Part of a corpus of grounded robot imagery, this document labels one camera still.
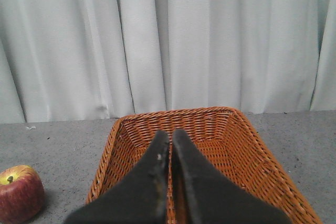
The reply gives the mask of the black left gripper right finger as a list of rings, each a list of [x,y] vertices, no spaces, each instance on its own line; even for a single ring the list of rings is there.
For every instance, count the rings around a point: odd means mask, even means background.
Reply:
[[[215,168],[183,129],[172,137],[177,223],[290,223],[280,209],[238,187]]]

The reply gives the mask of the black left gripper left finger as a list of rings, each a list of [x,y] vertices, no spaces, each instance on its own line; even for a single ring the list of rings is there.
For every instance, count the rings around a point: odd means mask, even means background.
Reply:
[[[72,212],[65,223],[166,223],[170,140],[156,131],[136,165],[93,202]]]

